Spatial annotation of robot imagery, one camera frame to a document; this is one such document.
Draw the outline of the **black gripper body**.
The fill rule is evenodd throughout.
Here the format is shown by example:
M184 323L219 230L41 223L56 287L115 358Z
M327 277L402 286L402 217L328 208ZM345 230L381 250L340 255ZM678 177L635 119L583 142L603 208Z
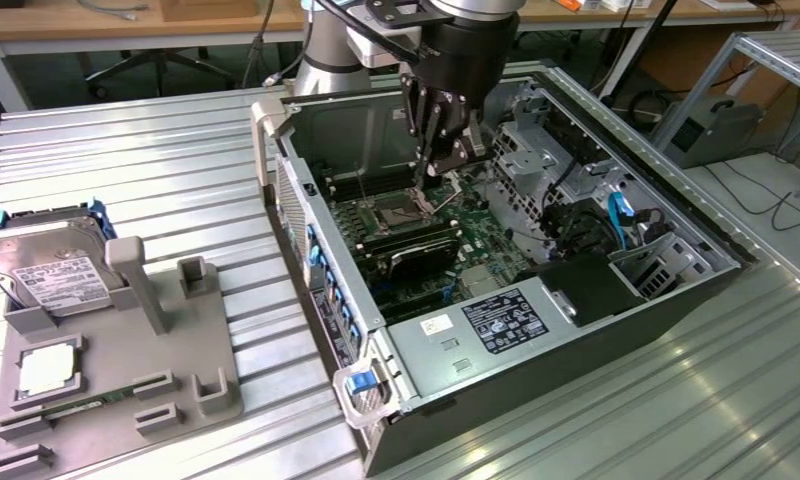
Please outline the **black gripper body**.
M411 100L420 93L447 92L480 103L496 86L518 32L520 16L476 20L436 12L418 12L411 24L422 28L419 60L411 65Z

